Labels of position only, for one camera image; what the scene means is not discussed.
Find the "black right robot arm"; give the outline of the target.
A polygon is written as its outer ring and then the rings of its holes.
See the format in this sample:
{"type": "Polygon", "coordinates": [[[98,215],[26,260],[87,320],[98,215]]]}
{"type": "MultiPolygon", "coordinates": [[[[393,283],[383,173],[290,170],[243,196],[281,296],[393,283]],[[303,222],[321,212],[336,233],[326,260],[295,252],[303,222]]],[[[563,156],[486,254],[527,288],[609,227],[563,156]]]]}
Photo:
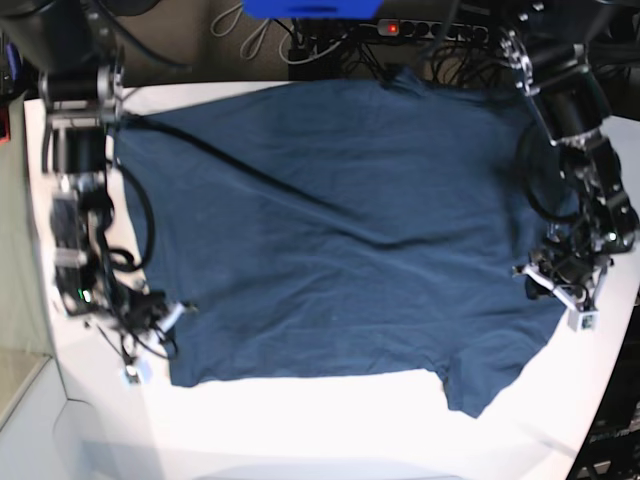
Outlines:
{"type": "Polygon", "coordinates": [[[49,221],[57,297],[68,317],[95,325],[102,336],[117,333],[113,348],[124,376],[139,383],[147,356],[159,356],[161,345],[169,348],[165,359],[177,354],[168,333],[191,306],[117,278],[150,263],[156,222],[141,183],[107,154],[107,138],[123,118],[123,60],[111,42],[97,39],[91,14],[113,30],[121,27],[101,1],[4,1],[1,31],[38,71],[35,87],[45,106],[41,171],[56,179],[49,221]],[[143,209],[146,239],[139,258],[107,241],[115,219],[111,171],[133,187],[143,209]]]}

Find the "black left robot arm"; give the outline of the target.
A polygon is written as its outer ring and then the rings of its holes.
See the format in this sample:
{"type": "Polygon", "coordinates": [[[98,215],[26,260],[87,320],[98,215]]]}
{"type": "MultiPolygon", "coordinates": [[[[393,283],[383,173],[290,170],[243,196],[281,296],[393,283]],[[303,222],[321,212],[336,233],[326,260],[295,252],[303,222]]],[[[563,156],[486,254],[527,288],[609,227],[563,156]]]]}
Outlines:
{"type": "Polygon", "coordinates": [[[546,209],[532,176],[530,206],[548,223],[543,245],[515,267],[527,294],[556,297],[580,321],[597,318],[597,296],[617,254],[632,251],[639,218],[622,182],[619,156],[602,126],[611,110],[589,61],[589,44],[636,1],[513,1],[500,48],[549,144],[567,151],[559,174],[577,198],[561,215],[546,209]]]}

